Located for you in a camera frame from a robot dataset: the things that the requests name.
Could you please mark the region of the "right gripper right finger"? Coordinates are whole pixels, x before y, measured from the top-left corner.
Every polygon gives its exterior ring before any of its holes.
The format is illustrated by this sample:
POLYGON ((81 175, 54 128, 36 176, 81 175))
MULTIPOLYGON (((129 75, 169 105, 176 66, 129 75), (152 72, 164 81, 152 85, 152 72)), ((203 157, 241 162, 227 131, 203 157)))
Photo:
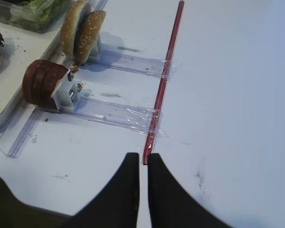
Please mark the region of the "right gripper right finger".
POLYGON ((148 203, 153 228, 229 228, 174 178, 161 156, 148 156, 148 203))

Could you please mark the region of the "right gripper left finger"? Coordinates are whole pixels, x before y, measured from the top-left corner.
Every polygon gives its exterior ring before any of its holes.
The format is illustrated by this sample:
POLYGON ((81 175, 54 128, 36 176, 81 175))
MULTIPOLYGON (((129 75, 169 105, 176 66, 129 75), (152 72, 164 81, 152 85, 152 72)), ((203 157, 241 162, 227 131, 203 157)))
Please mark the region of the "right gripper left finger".
POLYGON ((135 228, 139 201, 139 154, 130 152, 97 196, 61 227, 135 228))

